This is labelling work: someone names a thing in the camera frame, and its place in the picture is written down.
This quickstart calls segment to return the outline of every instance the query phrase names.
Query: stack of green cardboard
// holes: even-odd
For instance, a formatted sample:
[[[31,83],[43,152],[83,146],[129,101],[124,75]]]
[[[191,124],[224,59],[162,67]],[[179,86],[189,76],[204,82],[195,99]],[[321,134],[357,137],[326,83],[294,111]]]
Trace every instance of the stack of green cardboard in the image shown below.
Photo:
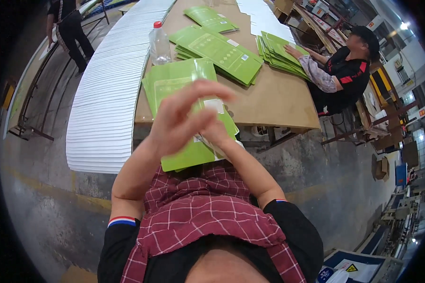
[[[160,66],[152,66],[150,72],[142,79],[142,83],[153,116],[157,116],[157,111],[162,99],[172,95],[178,89],[198,78],[217,81],[214,65],[206,58],[190,59]],[[228,135],[236,140],[235,135],[239,130],[230,114],[225,110],[223,102],[217,98],[198,100],[192,107],[192,112],[196,112],[205,106],[217,109],[217,118],[225,124]],[[193,138],[181,152],[164,157],[161,163],[164,172],[172,170],[180,171],[180,169],[186,167],[213,162],[222,158],[221,155],[210,149],[202,141]]]
[[[185,27],[169,38],[177,44],[178,58],[208,58],[221,75],[247,87],[255,84],[263,60],[237,42],[197,25]]]
[[[274,68],[281,69],[306,80],[310,80],[299,61],[292,55],[286,53],[284,46],[290,45],[299,50],[302,54],[308,55],[308,52],[305,49],[264,31],[261,32],[261,35],[262,36],[257,36],[256,39],[258,52],[260,53],[261,58],[267,61],[269,65]]]
[[[227,33],[239,29],[226,16],[207,6],[196,6],[185,9],[183,12],[200,26],[207,27],[216,33]]]

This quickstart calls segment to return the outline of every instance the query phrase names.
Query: black shirt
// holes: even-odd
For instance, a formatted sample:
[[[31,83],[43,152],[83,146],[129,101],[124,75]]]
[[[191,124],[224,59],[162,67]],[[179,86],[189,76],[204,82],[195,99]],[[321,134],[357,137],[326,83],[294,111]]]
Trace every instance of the black shirt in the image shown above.
[[[347,47],[338,49],[323,68],[327,74],[337,77],[343,90],[326,93],[314,83],[307,82],[318,113],[323,112],[325,106],[327,106],[329,115],[340,113],[345,108],[356,104],[365,91],[370,80],[370,63],[362,59],[346,61],[349,53],[350,50]]]
[[[286,236],[307,282],[314,282],[323,265],[323,242],[316,228],[294,204],[276,200],[264,208],[271,213]],[[136,226],[115,224],[105,231],[104,247],[98,266],[98,283],[114,283],[121,275],[139,233]],[[144,283],[185,282],[187,274],[198,258],[217,245],[231,245],[248,258],[269,282],[283,282],[265,248],[230,236],[206,235],[173,252],[148,260]]]
[[[63,0],[62,19],[68,16],[76,9],[76,0]],[[60,12],[60,0],[52,2],[47,14],[53,14],[53,22],[58,22],[58,13]]]

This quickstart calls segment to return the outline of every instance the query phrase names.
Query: black cap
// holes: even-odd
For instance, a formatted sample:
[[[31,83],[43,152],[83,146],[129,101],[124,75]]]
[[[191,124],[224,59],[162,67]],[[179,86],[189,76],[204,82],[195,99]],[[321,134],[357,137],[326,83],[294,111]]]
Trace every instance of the black cap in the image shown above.
[[[379,40],[366,26],[358,25],[351,29],[351,34],[355,34],[363,39],[368,44],[370,51],[370,60],[376,62],[379,60]]]

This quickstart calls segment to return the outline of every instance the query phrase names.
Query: concrete floor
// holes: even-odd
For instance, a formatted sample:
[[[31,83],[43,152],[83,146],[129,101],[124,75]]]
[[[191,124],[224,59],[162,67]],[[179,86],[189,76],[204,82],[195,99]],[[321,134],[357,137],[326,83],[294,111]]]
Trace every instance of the concrete floor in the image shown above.
[[[94,48],[121,17],[117,8],[108,15],[111,24],[102,21],[89,36]],[[16,52],[31,56],[35,50],[28,47],[30,51],[24,51],[25,48],[21,45]],[[41,125],[47,91],[53,88],[54,77],[68,58],[59,48],[42,74],[29,106],[31,125]],[[66,129],[80,82],[80,78],[72,76],[75,71],[71,62],[48,112],[44,131],[54,137],[53,142],[41,137],[25,141],[10,134],[0,140],[1,177],[11,219],[25,250],[48,282],[65,278],[73,265],[96,273],[115,178],[68,168]],[[136,128],[136,136],[145,136],[147,130]],[[331,131],[330,123],[325,122],[323,133]],[[249,137],[248,128],[241,128],[241,133],[243,139]],[[312,130],[261,154],[255,149],[249,151],[277,180],[288,200],[297,204],[315,225],[324,250],[355,250],[371,231],[395,188],[394,163],[398,154],[387,155],[390,179],[377,181],[372,173],[375,152],[370,145],[355,147],[335,142],[323,147],[323,133]]]

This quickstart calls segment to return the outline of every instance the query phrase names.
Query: blue bin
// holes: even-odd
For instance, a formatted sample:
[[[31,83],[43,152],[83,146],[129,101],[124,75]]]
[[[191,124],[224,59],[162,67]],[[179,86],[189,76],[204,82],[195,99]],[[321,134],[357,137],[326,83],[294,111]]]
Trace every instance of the blue bin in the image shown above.
[[[402,163],[395,167],[395,186],[406,186],[408,183],[408,164]]]

